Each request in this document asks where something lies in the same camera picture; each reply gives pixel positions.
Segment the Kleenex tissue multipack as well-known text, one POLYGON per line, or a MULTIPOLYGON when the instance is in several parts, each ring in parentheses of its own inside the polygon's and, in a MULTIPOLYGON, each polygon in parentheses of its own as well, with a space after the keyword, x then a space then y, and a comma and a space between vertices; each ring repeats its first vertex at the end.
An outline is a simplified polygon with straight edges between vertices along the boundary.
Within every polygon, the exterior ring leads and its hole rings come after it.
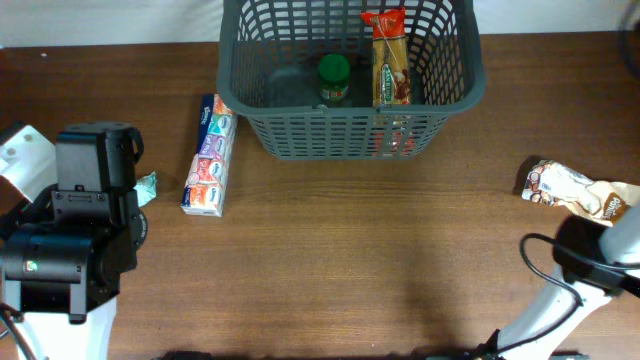
POLYGON ((181 200, 186 214, 222 216, 237 123, 218 94, 203 96, 198 142, 181 200))

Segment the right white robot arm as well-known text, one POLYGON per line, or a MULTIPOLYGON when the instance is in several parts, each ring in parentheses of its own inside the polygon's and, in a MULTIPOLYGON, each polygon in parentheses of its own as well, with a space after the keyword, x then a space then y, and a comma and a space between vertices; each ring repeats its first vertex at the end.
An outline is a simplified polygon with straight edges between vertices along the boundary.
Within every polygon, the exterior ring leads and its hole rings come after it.
POLYGON ((516 320, 494 332, 478 359, 549 359, 594 311, 623 292, 639 295, 637 206, 611 227, 571 216, 554 238, 524 235, 519 251, 525 265, 546 285, 516 320), (552 247, 556 264, 551 274, 532 263, 526 251, 530 240, 552 247))

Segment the spaghetti pack orange ends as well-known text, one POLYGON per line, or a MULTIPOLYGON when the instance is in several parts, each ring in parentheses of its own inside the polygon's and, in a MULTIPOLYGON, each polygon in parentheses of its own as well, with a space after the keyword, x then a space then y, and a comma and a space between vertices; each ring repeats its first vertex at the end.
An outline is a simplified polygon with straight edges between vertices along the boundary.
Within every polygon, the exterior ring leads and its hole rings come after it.
MULTIPOLYGON (((404 8, 383 13, 363 12, 363 22, 373 30, 372 107, 376 110, 411 104, 411 79, 408 62, 404 8)), ((409 115, 392 120, 377 116, 372 134, 373 156, 389 157, 400 150, 409 115)))

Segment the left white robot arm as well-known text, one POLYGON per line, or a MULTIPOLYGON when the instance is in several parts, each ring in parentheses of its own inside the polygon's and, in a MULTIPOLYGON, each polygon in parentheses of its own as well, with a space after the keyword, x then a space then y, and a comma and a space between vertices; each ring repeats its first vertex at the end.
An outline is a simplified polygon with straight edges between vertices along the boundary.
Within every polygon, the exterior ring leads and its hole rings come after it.
POLYGON ((17 123, 1 175, 23 199, 1 217, 1 322, 22 359, 105 359, 123 273, 148 233, 135 166, 140 131, 90 122, 50 142, 17 123))

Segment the green lid spice jar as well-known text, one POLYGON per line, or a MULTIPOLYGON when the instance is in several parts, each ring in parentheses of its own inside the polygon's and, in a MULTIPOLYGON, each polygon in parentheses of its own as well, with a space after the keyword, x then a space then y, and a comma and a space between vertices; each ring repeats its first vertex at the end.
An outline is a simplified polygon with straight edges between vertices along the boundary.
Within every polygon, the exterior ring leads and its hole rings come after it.
POLYGON ((318 64, 320 95, 330 102, 339 102, 348 94, 351 65, 340 54, 328 54, 318 64))

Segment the small teal tissue packet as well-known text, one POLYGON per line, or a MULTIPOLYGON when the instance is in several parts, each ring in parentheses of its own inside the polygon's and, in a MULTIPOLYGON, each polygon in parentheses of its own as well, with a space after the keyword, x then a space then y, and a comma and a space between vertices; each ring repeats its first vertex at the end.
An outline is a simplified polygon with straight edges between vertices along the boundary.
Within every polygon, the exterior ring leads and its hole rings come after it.
POLYGON ((152 172, 149 175, 141 177, 134 189, 137 193, 138 206, 143 207, 149 202, 154 200, 157 196, 156 190, 157 176, 156 172, 152 172))

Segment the brown white snack bag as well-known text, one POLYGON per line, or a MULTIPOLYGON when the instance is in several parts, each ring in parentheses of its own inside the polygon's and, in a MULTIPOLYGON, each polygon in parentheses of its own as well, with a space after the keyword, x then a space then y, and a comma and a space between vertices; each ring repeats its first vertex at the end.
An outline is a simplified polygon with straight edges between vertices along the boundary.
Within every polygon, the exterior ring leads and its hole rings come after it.
POLYGON ((527 174, 521 197, 550 207, 566 207, 572 214, 611 227, 639 205, 639 186, 595 181, 552 161, 541 160, 527 174))

